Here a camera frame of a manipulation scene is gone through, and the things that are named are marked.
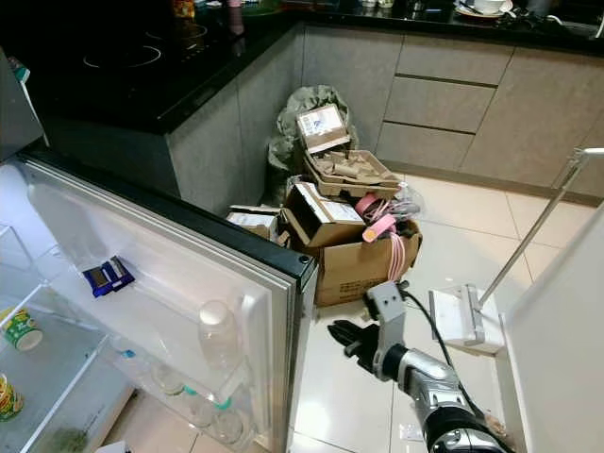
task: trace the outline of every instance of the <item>kitchen counter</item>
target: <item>kitchen counter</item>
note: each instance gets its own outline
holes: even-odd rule
[[[526,26],[503,28],[493,19],[475,19],[455,11],[449,1],[428,0],[422,11],[411,11],[409,2],[395,1],[387,8],[365,8],[358,0],[343,0],[335,6],[294,8],[307,22],[326,25],[367,26],[381,29],[448,35],[485,42],[538,46],[552,50],[575,51],[604,56],[604,39],[592,37],[596,25],[569,23],[567,28],[552,23],[545,29],[528,30]]]
[[[65,36],[57,33],[61,30],[57,21],[68,21],[63,16],[53,20],[44,18],[40,25],[32,27],[36,33],[21,33],[20,41],[13,47],[3,45],[8,46],[9,54],[14,48],[14,55],[32,69],[28,87],[42,116],[48,112],[53,116],[156,134],[175,130],[300,21],[436,37],[455,36],[604,56],[604,40],[590,39],[590,33],[594,33],[590,27],[576,27],[572,33],[554,26],[539,32],[501,29],[495,26],[495,21],[460,16],[453,4],[446,1],[428,1],[427,9],[419,13],[408,12],[407,3],[400,0],[391,10],[363,8],[359,0],[343,0],[335,6],[284,4],[279,12],[272,14],[267,14],[270,9],[258,9],[244,7],[243,14],[232,14],[232,9],[227,12],[229,8],[222,12],[205,8],[198,12],[198,22],[204,24],[212,16],[212,21],[220,24],[228,36],[213,43],[202,55],[177,64],[168,60],[119,72],[86,68],[81,57],[85,49],[68,36],[69,28],[62,31]]]

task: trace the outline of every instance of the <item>metal pole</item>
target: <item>metal pole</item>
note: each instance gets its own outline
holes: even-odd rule
[[[493,291],[495,290],[497,285],[499,283],[501,283],[501,280],[503,280],[505,278],[505,276],[508,274],[508,272],[510,272],[511,268],[518,261],[518,258],[520,258],[522,253],[525,251],[525,249],[529,245],[530,241],[532,241],[532,238],[535,237],[535,234],[537,234],[537,231],[539,231],[539,228],[541,228],[541,226],[544,224],[547,217],[549,217],[549,214],[551,214],[551,212],[554,210],[554,208],[556,208],[556,205],[558,205],[558,203],[560,202],[560,200],[562,199],[564,194],[568,191],[571,184],[573,183],[573,181],[578,176],[578,174],[580,173],[580,171],[585,166],[585,164],[587,163],[587,161],[589,160],[589,158],[591,156],[604,157],[604,148],[586,148],[586,149],[575,148],[575,153],[568,161],[568,165],[567,165],[568,171],[561,178],[561,183],[559,185],[558,191],[556,192],[556,195],[551,200],[549,200],[549,203],[547,203],[547,206],[545,206],[544,211],[541,213],[539,218],[535,221],[534,225],[532,226],[530,231],[527,233],[527,236],[525,236],[525,238],[522,240],[520,245],[518,245],[518,247],[516,248],[516,250],[513,252],[512,256],[510,257],[510,259],[508,260],[508,262],[506,262],[505,266],[503,266],[503,269],[501,269],[501,271],[499,271],[499,274],[497,274],[497,277],[495,277],[495,280],[493,280],[493,283],[491,283],[491,286],[489,286],[489,288],[487,288],[487,290],[484,292],[484,294],[478,301],[479,310],[482,310],[484,303],[487,301],[489,296],[493,293]]]

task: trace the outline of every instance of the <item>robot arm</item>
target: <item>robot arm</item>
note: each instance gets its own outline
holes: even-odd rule
[[[403,342],[405,302],[389,281],[367,291],[365,305],[378,321],[361,328],[335,321],[331,335],[344,345],[347,357],[357,356],[360,367],[380,380],[392,379],[414,401],[428,451],[432,453],[503,453],[463,396],[455,370]]]

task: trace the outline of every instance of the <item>garbage pile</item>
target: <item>garbage pile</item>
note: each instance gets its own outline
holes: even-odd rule
[[[326,97],[334,102],[321,102]],[[383,281],[400,280],[422,243],[413,221],[421,196],[371,152],[356,149],[340,96],[329,87],[298,90],[277,129],[269,163],[277,169],[279,208],[231,207],[227,219],[315,257],[318,306],[357,300]]]

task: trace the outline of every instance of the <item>green can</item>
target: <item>green can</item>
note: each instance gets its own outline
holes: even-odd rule
[[[0,312],[0,320],[8,316],[12,309]],[[29,316],[26,309],[20,309],[3,326],[7,341],[19,351],[28,351],[42,340],[42,331]]]
[[[5,375],[0,374],[0,422],[6,422],[19,413],[23,403],[23,396],[15,392]]]

